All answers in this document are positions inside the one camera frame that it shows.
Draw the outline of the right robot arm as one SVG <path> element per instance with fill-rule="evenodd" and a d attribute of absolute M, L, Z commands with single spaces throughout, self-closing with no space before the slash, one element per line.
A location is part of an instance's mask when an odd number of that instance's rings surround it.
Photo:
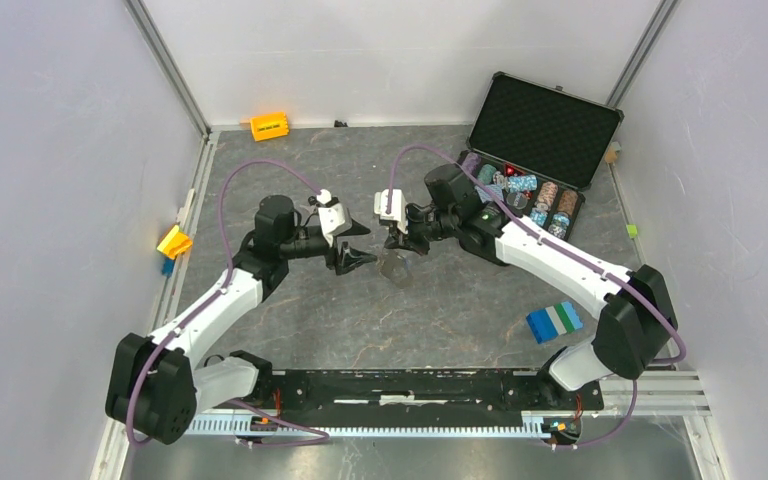
<path fill-rule="evenodd" d="M 424 255 L 431 242 L 456 238 L 469 253 L 533 274 L 584 308 L 595 333 L 564 347 L 542 367 L 540 400 L 562 408 L 586 384 L 616 375 L 638 379 L 652 364 L 676 363 L 686 348 L 663 275 L 649 265 L 631 270 L 590 255 L 514 213 L 491 186 L 457 164 L 433 170 L 438 199 L 407 203 L 388 186 L 374 196 L 374 213 L 388 229 L 388 247 Z M 674 357 L 660 357 L 669 341 Z"/>

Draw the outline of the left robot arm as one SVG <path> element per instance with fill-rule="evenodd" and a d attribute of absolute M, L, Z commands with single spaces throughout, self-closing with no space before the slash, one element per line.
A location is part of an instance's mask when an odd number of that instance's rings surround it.
<path fill-rule="evenodd" d="M 126 335 L 117 345 L 105 413 L 146 440 L 169 445 L 199 413 L 231 399 L 266 405 L 274 381 L 270 363 L 232 354 L 201 367 L 210 347 L 244 314 L 278 288 L 294 259 L 321 257 L 338 275 L 372 263 L 373 254 L 348 245 L 347 237 L 370 234 L 337 199 L 311 198 L 317 224 L 306 224 L 284 195 L 261 200 L 254 227 L 220 278 L 194 304 L 147 336 Z"/>

